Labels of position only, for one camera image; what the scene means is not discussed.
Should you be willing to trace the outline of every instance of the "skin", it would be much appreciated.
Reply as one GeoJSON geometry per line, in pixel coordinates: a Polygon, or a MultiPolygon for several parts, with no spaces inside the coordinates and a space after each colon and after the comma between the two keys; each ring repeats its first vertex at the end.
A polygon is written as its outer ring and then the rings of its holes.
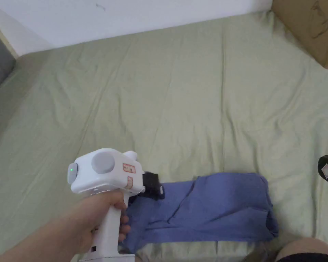
{"type": "MultiPolygon", "coordinates": [[[[79,202],[59,220],[52,221],[0,256],[0,262],[67,262],[75,254],[87,252],[93,229],[100,225],[109,207],[125,210],[121,191],[92,195],[79,202]]],[[[127,216],[121,217],[119,242],[130,232],[127,216]]]]}

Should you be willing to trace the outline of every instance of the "mattress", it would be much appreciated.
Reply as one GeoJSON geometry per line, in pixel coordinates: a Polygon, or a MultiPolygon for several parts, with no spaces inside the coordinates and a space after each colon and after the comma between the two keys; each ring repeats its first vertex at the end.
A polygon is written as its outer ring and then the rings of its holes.
{"type": "Polygon", "coordinates": [[[240,261],[302,236],[328,243],[328,70],[257,13],[28,54],[0,87],[0,253],[81,198],[78,156],[138,153],[162,182],[217,172],[267,178],[271,243],[147,245],[149,261],[240,261]]]}

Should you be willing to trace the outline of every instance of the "blue cloth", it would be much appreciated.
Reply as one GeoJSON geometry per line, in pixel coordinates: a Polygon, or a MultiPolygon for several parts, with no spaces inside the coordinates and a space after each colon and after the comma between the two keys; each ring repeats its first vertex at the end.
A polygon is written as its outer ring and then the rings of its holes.
{"type": "Polygon", "coordinates": [[[147,243],[263,242],[278,236],[263,176],[219,173],[163,186],[164,200],[137,197],[127,209],[132,230],[123,246],[131,252],[147,243]]]}

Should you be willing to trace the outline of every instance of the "leg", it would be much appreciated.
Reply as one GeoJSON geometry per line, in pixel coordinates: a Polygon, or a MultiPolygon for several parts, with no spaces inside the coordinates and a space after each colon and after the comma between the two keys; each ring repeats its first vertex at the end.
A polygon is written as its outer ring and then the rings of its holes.
{"type": "Polygon", "coordinates": [[[298,253],[328,254],[328,244],[315,238],[302,238],[286,245],[279,253],[276,261],[298,253]]]}

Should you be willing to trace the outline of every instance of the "white wall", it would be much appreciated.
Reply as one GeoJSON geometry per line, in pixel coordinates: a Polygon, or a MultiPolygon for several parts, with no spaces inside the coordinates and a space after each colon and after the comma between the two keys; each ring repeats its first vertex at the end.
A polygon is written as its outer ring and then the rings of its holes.
{"type": "Polygon", "coordinates": [[[18,55],[95,39],[269,10],[272,0],[0,0],[18,55]]]}

